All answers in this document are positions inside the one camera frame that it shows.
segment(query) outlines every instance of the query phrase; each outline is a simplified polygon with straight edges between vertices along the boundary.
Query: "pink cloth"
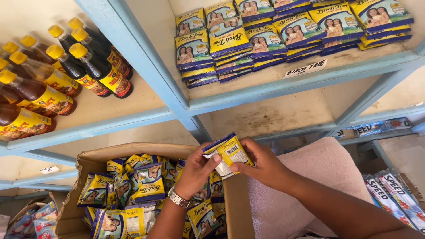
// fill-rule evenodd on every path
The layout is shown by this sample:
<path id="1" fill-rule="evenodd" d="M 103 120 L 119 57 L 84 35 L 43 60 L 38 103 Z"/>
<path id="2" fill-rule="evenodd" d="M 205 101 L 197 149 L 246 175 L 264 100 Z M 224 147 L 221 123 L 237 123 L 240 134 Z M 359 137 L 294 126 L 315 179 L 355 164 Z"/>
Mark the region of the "pink cloth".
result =
<path id="1" fill-rule="evenodd" d="M 280 155 L 278 159 L 302 176 L 373 203 L 350 154 L 332 137 Z M 247 181 L 256 239 L 293 238 L 307 230 L 335 236 L 295 198 L 254 178 L 248 177 Z"/>

